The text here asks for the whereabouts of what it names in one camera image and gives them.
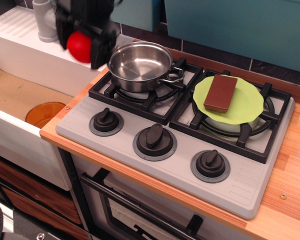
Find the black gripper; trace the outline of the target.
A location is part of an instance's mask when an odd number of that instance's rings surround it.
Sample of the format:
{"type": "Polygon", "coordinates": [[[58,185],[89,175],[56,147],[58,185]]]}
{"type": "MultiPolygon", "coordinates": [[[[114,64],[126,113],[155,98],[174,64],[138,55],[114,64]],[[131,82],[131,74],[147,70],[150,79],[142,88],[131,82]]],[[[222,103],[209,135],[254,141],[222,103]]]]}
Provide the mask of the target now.
{"type": "Polygon", "coordinates": [[[111,14],[119,0],[57,0],[56,30],[60,45],[67,49],[70,35],[79,30],[91,40],[90,67],[97,70],[109,62],[116,46],[119,29],[111,14]]]}

